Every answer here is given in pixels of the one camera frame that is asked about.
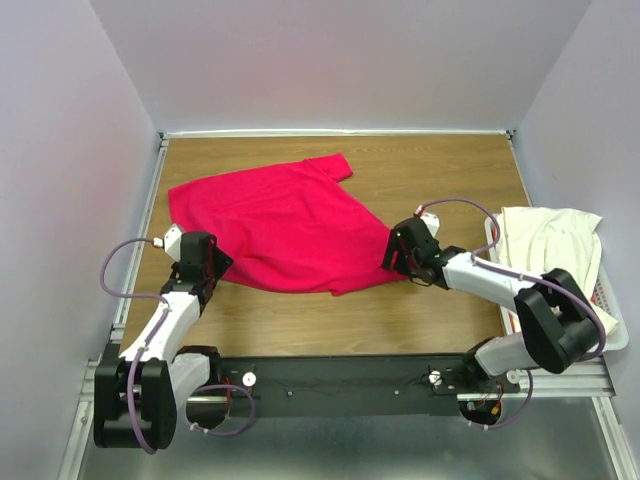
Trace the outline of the pink t-shirt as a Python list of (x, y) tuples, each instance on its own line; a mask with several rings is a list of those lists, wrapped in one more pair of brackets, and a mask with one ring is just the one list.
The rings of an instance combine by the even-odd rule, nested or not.
[(170, 189), (169, 213), (216, 236), (228, 282), (339, 296), (400, 281), (382, 267), (389, 227), (340, 184), (352, 174), (336, 153), (214, 175)]

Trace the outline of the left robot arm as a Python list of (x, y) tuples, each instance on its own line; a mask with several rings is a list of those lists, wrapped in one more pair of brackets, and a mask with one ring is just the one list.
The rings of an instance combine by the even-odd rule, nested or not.
[(141, 448), (153, 454), (173, 440), (178, 411), (195, 391), (214, 393), (222, 380), (212, 346), (186, 346), (233, 260), (214, 235), (172, 225), (151, 245), (173, 261), (171, 274), (151, 299), (156, 309), (136, 340), (99, 362), (94, 377), (93, 438), (100, 448)]

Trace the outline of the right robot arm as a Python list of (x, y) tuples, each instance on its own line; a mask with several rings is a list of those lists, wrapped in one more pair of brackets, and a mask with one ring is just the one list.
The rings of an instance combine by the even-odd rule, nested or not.
[(490, 301), (516, 314), (520, 324), (518, 332), (485, 340), (462, 356), (455, 372), (467, 389), (483, 391), (512, 370), (561, 374), (602, 352), (604, 326), (569, 272), (518, 273), (459, 247), (441, 248), (435, 231), (424, 217), (397, 224), (382, 268)]

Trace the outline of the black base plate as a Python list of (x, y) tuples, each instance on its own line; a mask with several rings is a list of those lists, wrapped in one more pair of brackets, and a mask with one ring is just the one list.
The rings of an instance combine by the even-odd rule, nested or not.
[(186, 416), (204, 428), (231, 429), (249, 417), (456, 416), (467, 399), (489, 414), (516, 377), (476, 380), (459, 354), (227, 357), (219, 378), (233, 390), (198, 392)]

